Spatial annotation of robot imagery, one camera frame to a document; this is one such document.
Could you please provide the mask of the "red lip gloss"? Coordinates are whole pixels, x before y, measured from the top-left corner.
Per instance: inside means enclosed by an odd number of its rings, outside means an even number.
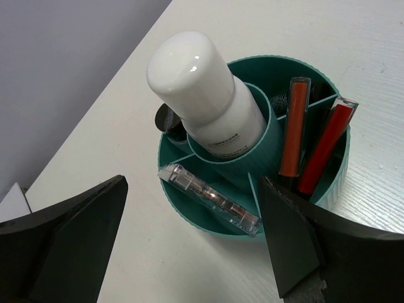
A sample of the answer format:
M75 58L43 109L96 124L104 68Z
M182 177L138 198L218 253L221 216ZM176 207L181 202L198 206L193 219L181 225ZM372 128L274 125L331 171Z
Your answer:
M311 79L308 77L294 77L290 81L282 160L278 173L280 184L289 190L294 188L299 176L310 88Z
M300 176L297 192L310 199L320 181L332 153L359 106L358 102L337 97L326 124Z

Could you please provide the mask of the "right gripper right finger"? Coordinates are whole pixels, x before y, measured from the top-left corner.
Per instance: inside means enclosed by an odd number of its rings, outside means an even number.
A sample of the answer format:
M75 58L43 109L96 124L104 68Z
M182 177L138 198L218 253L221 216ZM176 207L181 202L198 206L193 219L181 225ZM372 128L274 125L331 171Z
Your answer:
M267 177L258 203L285 302L402 302L403 235L316 206Z

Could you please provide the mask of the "white pink blue bottle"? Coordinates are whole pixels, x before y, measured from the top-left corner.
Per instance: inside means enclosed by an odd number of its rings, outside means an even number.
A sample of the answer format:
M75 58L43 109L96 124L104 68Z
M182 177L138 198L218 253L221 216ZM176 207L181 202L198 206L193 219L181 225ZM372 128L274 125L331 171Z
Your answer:
M245 154L265 132L267 122L252 93L201 32L167 39L152 55L146 78L188 135L215 157Z

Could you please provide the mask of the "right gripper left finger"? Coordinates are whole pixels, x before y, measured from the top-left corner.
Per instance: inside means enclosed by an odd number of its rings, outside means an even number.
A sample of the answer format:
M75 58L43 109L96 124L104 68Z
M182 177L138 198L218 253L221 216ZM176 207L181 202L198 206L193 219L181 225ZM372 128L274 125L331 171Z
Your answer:
M1 302L96 302L127 194L117 175L1 223Z

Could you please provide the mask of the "eyeshadow palette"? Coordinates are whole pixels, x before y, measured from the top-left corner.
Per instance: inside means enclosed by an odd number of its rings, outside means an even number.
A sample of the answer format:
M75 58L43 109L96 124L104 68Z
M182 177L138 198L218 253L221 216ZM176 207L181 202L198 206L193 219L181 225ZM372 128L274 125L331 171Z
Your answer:
M159 169L158 177L247 235L254 237L258 233L261 226L259 217L212 188L182 165L168 164Z

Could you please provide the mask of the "small clear black-capped bottle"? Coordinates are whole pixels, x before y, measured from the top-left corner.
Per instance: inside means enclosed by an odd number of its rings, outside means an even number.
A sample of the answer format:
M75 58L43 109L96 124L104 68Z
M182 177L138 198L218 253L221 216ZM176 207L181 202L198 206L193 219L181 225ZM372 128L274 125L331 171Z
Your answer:
M157 110L155 125L171 141L181 143L187 140L187 133L181 118L167 104L162 104Z

